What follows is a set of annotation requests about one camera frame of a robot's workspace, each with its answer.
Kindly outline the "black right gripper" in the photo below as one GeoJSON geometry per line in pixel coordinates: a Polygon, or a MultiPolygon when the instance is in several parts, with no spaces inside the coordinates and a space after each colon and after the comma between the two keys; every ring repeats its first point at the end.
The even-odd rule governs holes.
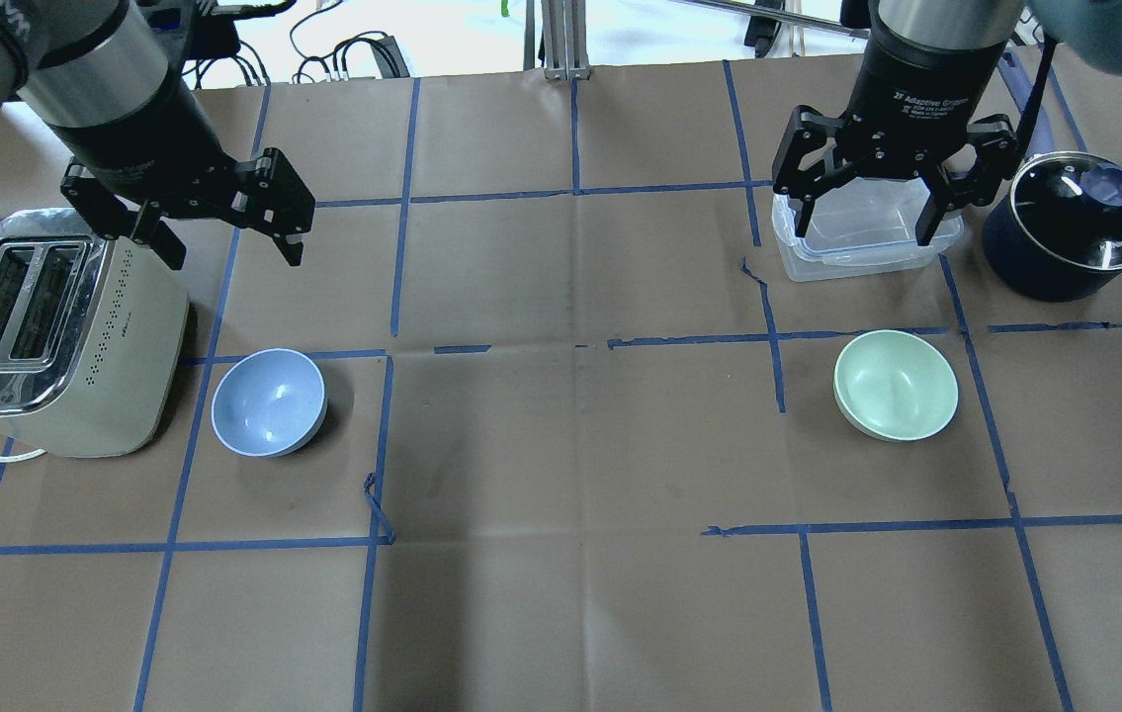
{"type": "Polygon", "coordinates": [[[811,107],[791,110],[773,161],[773,189],[794,209],[802,238],[818,198],[853,177],[912,179],[928,189],[914,225],[926,247],[949,213],[988,206],[1000,182],[1017,172],[1017,131],[1008,115],[972,122],[992,72],[988,49],[936,52],[907,44],[865,48],[840,117],[811,107]],[[968,172],[953,174],[940,159],[963,145],[975,150],[968,172]]]}

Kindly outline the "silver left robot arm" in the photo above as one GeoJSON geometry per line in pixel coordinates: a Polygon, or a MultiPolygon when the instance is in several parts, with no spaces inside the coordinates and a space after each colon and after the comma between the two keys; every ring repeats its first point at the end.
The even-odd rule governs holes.
{"type": "Polygon", "coordinates": [[[178,270],[168,221],[217,220],[302,263],[315,198],[293,163],[272,147],[226,152],[134,1],[0,1],[0,109],[13,96],[72,154],[59,193],[92,233],[178,270]]]}

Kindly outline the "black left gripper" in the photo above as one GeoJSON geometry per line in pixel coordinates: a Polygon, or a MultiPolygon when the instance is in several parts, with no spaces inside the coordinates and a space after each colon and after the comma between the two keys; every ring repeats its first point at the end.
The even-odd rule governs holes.
{"type": "Polygon", "coordinates": [[[160,216],[221,220],[272,237],[291,267],[302,265],[304,235],[313,225],[316,198],[277,147],[252,161],[238,161],[217,139],[191,94],[157,94],[148,104],[103,124],[62,127],[59,139],[86,181],[59,186],[68,204],[100,238],[127,238],[171,270],[184,267],[187,249],[160,216]],[[238,194],[243,206],[234,206],[238,194]],[[158,209],[128,209],[126,202],[158,209]]]}

